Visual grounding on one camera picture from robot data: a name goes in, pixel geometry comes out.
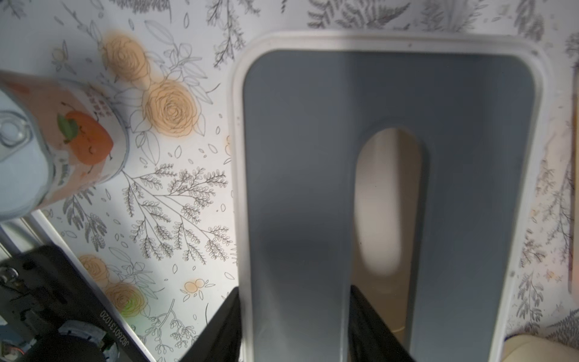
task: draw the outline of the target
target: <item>floral wallpaper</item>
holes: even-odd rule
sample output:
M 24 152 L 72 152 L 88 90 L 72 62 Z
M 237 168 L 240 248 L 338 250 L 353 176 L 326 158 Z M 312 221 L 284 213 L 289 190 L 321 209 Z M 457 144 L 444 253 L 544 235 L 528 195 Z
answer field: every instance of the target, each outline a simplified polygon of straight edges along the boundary
M 507 336 L 579 348 L 569 293 L 573 0 L 3 0 L 5 70 L 102 94 L 130 139 L 114 179 L 44 213 L 157 361 L 178 360 L 237 285 L 225 82 L 274 30 L 371 29 L 521 36 L 550 56 L 555 102 Z

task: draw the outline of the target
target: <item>canned drink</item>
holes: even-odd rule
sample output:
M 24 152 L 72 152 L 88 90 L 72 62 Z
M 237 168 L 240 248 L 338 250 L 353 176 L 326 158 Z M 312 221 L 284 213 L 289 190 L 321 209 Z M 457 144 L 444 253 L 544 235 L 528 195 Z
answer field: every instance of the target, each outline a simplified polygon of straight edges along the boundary
M 110 179 L 128 150 L 126 128 L 95 90 L 0 72 L 0 221 Z

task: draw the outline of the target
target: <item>white rim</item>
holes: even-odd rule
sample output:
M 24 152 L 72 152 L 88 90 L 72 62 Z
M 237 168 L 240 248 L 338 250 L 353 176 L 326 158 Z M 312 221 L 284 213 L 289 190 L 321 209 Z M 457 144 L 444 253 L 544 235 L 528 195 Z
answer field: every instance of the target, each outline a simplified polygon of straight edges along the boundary
M 552 70 L 543 50 L 529 41 L 511 36 L 334 30 L 272 33 L 252 41 L 246 47 L 231 73 L 228 87 L 230 90 L 228 93 L 229 126 L 234 150 L 233 190 L 235 195 L 234 213 L 238 271 L 240 276 L 239 294 L 243 320 L 244 360 L 246 362 L 254 361 L 254 353 L 252 348 L 251 265 L 245 177 L 243 84 L 245 76 L 253 63 L 264 54 L 275 50 L 496 54 L 517 57 L 529 67 L 535 84 L 536 101 L 529 128 L 527 153 L 519 184 L 519 195 L 511 237 L 511 250 L 488 359 L 489 362 L 499 361 L 504 343 L 512 289 L 525 239 L 527 215 L 530 212 L 531 202 L 534 200 L 534 185 L 539 172 L 541 150 L 544 135 L 547 131 L 546 120 L 548 119 L 552 97 Z

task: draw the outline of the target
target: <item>gray plastic tray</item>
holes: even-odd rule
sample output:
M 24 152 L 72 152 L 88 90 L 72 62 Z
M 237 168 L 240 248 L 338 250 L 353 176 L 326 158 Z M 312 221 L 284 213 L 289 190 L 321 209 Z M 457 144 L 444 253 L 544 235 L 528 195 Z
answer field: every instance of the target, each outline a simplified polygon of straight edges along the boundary
M 345 361 L 356 160 L 388 127 L 423 150 L 409 351 L 497 360 L 543 55 L 512 38 L 318 34 L 262 40 L 233 77 L 246 360 Z

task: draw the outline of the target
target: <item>printed rose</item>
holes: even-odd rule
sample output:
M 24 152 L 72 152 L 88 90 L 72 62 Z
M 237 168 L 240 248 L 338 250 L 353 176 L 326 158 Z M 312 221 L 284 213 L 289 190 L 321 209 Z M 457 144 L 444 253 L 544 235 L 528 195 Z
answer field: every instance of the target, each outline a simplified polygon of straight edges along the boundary
M 188 135 L 199 118 L 191 94 L 170 79 L 151 85 L 145 92 L 143 112 L 159 133 L 170 137 Z
M 107 40 L 102 51 L 103 62 L 125 81 L 137 81 L 151 71 L 143 48 L 125 35 Z
M 129 283 L 113 284 L 105 290 L 105 295 L 123 317 L 136 316 L 146 305 L 141 291 Z
M 99 288 L 104 288 L 108 284 L 108 269 L 104 261 L 93 255 L 83 255 L 78 258 L 82 266 L 89 272 L 90 276 L 97 283 Z

